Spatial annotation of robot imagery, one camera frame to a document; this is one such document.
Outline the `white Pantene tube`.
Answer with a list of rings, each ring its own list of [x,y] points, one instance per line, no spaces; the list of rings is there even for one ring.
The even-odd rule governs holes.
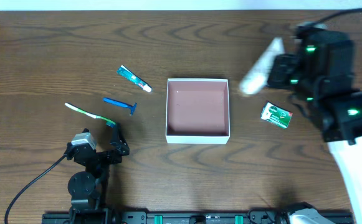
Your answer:
[[[241,80],[239,84],[241,93],[255,95],[262,90],[267,85],[275,57],[284,53],[283,39],[280,37],[274,38]]]

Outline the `green Dettol soap box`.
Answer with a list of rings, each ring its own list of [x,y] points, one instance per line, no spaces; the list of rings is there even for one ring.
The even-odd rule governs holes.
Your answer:
[[[267,102],[262,109],[260,118],[280,128],[286,129],[290,124],[293,113]]]

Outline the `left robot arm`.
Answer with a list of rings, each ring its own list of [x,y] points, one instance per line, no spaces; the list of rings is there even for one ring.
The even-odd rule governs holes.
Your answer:
[[[85,167],[68,182],[71,195],[70,223],[120,223],[118,212],[106,205],[110,166],[122,162],[130,148],[119,124],[111,124],[112,138],[109,151],[96,151],[97,142],[88,129],[76,134],[67,144],[67,160]]]

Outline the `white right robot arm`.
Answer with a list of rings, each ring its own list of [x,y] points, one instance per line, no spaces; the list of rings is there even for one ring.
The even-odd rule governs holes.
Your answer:
[[[357,223],[362,223],[362,91],[353,86],[355,44],[344,32],[300,26],[294,54],[275,57],[268,86],[290,90],[322,134],[339,170]]]

